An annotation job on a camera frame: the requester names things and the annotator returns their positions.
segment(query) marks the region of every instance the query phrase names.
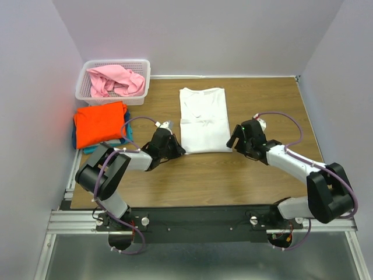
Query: white baseboard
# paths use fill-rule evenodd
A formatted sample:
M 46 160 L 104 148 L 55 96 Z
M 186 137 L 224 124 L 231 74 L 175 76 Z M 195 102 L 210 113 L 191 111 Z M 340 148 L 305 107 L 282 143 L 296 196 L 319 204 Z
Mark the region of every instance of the white baseboard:
M 295 78 L 295 75 L 151 75 L 151 79 Z

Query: stack of folded clothes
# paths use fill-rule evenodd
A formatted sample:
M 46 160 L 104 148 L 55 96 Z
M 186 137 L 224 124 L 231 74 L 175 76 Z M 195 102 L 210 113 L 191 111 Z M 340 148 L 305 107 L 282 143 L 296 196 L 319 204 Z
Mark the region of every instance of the stack of folded clothes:
M 93 153 L 100 142 L 111 146 L 125 144 L 121 127 L 129 119 L 127 105 L 122 102 L 79 108 L 74 115 L 72 145 L 74 149 L 83 149 L 84 153 Z M 123 133 L 129 140 L 133 140 L 129 124 Z

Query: white wall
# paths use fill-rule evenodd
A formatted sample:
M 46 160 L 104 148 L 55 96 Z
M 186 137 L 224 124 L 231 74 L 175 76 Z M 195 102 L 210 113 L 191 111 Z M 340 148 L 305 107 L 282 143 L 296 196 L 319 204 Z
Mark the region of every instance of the white wall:
M 299 75 L 343 0 L 53 0 L 83 60 L 153 75 Z
M 322 154 L 346 169 L 360 202 L 358 239 L 373 276 L 373 2 L 346 0 L 301 76 Z
M 33 279 L 66 186 L 82 60 L 49 0 L 0 2 L 0 279 Z

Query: orange cloth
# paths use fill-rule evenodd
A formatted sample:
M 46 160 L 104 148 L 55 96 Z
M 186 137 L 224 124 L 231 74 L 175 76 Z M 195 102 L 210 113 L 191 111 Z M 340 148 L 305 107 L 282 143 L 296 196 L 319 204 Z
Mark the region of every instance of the orange cloth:
M 121 127 L 127 105 L 122 102 L 79 108 L 74 115 L 76 148 L 122 138 Z

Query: white cloth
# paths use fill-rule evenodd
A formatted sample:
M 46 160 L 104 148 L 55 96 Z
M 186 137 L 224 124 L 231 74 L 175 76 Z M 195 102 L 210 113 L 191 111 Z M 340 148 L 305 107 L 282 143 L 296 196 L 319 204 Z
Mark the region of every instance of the white cloth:
M 180 90 L 181 146 L 186 153 L 232 152 L 224 89 Z

